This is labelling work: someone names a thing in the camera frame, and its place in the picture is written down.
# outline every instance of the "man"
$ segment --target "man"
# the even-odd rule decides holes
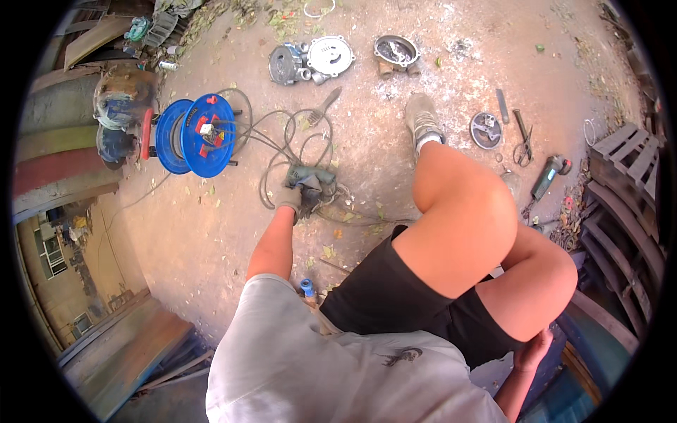
[[[397,226],[312,313],[287,282],[301,193],[283,191],[212,362],[212,423],[517,419],[575,265],[517,222],[501,178],[445,145],[428,96],[414,94],[405,118],[423,216]],[[505,273],[486,277],[498,263]],[[515,366],[492,399],[469,371],[509,351]]]

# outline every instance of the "black shorts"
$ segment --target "black shorts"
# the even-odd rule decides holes
[[[519,349],[523,342],[494,321],[475,287],[454,300],[414,275],[391,243],[405,229],[405,225],[395,227],[393,234],[329,293],[320,311],[344,332],[430,332],[456,345],[471,369]]]

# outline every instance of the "sneaker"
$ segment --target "sneaker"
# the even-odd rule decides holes
[[[409,98],[404,109],[404,120],[414,140],[414,156],[418,159],[421,147],[428,141],[446,144],[433,100],[424,93],[416,93]]]

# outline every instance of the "angle grinder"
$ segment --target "angle grinder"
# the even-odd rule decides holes
[[[536,184],[531,189],[534,202],[539,202],[545,195],[555,175],[566,175],[571,171],[571,160],[561,154],[548,157],[546,166],[536,179]]]

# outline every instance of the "hand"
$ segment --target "hand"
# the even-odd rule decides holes
[[[524,347],[515,351],[513,363],[520,372],[536,372],[538,364],[546,356],[552,343],[552,332],[546,328],[534,336]]]
[[[289,206],[294,209],[294,212],[296,212],[294,224],[296,224],[296,222],[299,220],[299,210],[301,209],[301,189],[299,187],[283,187],[275,199],[278,203],[276,209],[282,206]]]

